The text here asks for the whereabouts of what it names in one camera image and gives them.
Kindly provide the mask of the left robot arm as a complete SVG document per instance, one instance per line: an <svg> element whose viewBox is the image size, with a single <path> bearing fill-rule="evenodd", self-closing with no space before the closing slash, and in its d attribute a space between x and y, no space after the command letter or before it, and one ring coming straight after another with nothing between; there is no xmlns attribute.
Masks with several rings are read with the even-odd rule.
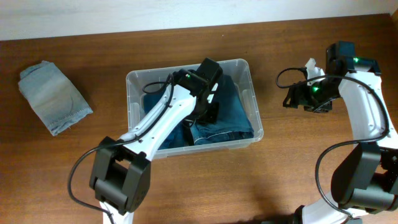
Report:
<svg viewBox="0 0 398 224"><path fill-rule="evenodd" d="M196 70L171 73L164 94L132 130L117 141L106 137L95 155L89 186L104 223L131 223L150 187L150 167L158 148L181 122L215 121L212 99L223 74L219 63L204 59Z"/></svg>

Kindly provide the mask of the dark blue jeans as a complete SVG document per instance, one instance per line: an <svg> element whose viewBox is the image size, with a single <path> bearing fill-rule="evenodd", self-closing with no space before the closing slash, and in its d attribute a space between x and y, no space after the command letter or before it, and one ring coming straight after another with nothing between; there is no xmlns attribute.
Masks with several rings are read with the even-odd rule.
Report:
<svg viewBox="0 0 398 224"><path fill-rule="evenodd" d="M213 97L218 103L214 123L196 122L191 127L194 145L237 141L254 137L254 130L239 98L239 93L229 75L223 75Z"/></svg>

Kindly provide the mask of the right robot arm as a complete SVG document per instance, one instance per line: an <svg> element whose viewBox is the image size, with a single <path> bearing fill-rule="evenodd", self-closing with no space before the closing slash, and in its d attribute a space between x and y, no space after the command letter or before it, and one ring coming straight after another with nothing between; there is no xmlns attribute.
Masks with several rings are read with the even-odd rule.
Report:
<svg viewBox="0 0 398 224"><path fill-rule="evenodd" d="M326 113L341 98L348 111L353 150L337 167L331 190L276 223L361 223L365 215L397 210L397 131L381 90L376 60L359 57L354 43L339 41L326 50L326 67L310 59L305 79L287 87L283 106Z"/></svg>

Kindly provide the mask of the clear plastic storage container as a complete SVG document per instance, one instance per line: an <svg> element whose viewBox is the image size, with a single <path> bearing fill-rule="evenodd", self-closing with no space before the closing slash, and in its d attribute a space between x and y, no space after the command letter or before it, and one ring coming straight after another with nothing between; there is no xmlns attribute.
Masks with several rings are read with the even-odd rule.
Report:
<svg viewBox="0 0 398 224"><path fill-rule="evenodd" d="M252 138L220 142L214 144L205 144L199 146L184 146L171 149L160 149L154 156L154 159L160 159L182 154L193 154L205 151L215 151L219 149L238 149L248 147L254 142L258 142L264 135L261 123L257 99L252 84L251 73L247 61L238 58L218 62L223 69L223 73L231 77L235 89L238 92L239 99L254 130ZM127 91L127 117L128 130L132 130L144 118L144 92L142 87L147 83L164 81L168 74L181 69L196 70L200 65L181 65L176 67L153 68L147 70L134 70L126 76Z"/></svg>

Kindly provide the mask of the light blue jeans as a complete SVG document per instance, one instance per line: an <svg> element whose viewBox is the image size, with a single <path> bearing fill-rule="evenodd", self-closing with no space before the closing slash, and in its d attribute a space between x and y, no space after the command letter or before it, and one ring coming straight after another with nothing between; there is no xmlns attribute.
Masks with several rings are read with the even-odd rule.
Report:
<svg viewBox="0 0 398 224"><path fill-rule="evenodd" d="M43 60L23 70L18 85L53 136L93 112L74 84L52 62Z"/></svg>

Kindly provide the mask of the teal blue garment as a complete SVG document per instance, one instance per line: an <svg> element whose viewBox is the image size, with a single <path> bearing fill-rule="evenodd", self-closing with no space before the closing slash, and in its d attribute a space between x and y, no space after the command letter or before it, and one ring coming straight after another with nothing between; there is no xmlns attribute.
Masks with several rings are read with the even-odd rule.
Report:
<svg viewBox="0 0 398 224"><path fill-rule="evenodd" d="M162 93L144 95L143 103L145 114L147 114L157 104L162 95ZM184 131L185 128L183 123L180 122L160 145L159 150L188 146L188 138L185 136Z"/></svg>

